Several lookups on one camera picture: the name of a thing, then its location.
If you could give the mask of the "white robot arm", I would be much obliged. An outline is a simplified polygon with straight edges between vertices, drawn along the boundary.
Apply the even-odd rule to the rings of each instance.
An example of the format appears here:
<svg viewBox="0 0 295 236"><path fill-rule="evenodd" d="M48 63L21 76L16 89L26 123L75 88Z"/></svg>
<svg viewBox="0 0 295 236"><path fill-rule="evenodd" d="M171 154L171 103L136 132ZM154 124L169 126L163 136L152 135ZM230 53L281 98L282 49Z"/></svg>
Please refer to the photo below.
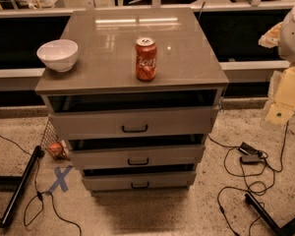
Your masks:
<svg viewBox="0 0 295 236"><path fill-rule="evenodd" d="M266 48L277 46L279 57L290 63L282 73L273 73L265 105L265 121L283 126L295 113L295 6L281 23L259 39L259 45Z"/></svg>

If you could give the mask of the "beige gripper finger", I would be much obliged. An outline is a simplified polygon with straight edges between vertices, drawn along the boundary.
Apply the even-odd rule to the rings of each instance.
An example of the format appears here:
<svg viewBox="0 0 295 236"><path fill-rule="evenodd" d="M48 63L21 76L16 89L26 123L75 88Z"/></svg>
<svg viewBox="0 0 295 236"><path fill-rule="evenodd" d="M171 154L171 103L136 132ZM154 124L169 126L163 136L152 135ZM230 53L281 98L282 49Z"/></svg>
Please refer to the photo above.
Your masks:
<svg viewBox="0 0 295 236"><path fill-rule="evenodd" d="M283 126L295 113L295 65L283 72L274 71L265 104L265 121Z"/></svg>

